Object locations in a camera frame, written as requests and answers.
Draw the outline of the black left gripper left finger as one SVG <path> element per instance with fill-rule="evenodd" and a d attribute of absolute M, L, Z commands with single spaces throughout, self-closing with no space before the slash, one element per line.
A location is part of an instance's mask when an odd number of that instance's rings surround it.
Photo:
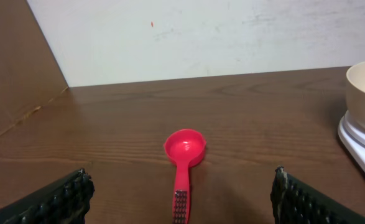
<path fill-rule="evenodd" d="M 91 176 L 78 169 L 0 208 L 0 224 L 85 224 L 94 192 Z"/>

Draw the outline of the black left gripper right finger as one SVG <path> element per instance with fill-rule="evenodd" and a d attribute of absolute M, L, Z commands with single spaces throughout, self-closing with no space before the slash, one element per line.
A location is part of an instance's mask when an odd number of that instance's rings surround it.
<path fill-rule="evenodd" d="M 365 217 L 278 166 L 270 193 L 276 224 L 365 224 Z"/>

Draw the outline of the red plastic measuring scoop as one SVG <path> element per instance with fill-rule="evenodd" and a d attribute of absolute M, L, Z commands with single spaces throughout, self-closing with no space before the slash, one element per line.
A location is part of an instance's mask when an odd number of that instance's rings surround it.
<path fill-rule="evenodd" d="M 181 129 L 171 134 L 164 143 L 169 160 L 176 166 L 172 201 L 172 222 L 187 224 L 190 214 L 191 167 L 198 165 L 205 156 L 206 141 L 194 129 Z"/>

